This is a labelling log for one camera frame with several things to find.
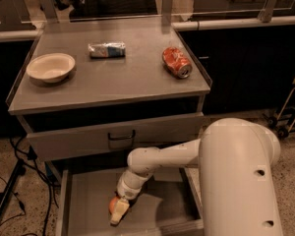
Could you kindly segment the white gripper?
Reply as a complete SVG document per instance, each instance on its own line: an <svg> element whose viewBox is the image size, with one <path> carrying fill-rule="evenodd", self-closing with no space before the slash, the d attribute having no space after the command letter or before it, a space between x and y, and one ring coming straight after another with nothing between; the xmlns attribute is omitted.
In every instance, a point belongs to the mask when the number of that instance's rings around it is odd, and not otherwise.
<svg viewBox="0 0 295 236"><path fill-rule="evenodd" d="M113 225L117 225L122 217L125 215L127 210L130 207L128 201L134 200L141 191L141 187L130 187L126 184L126 182L120 178L116 187L117 194L120 200L115 205L114 211L110 217L110 223Z"/></svg>

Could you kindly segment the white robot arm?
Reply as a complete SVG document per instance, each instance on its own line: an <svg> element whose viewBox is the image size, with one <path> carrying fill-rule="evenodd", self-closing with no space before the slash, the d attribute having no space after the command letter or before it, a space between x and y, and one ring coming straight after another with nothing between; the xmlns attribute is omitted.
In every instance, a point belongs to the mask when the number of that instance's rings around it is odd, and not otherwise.
<svg viewBox="0 0 295 236"><path fill-rule="evenodd" d="M117 225L160 167L199 170L205 236L283 236L271 167L281 147L268 128L238 118L211 123L196 140L173 147L138 147L127 158L109 204Z"/></svg>

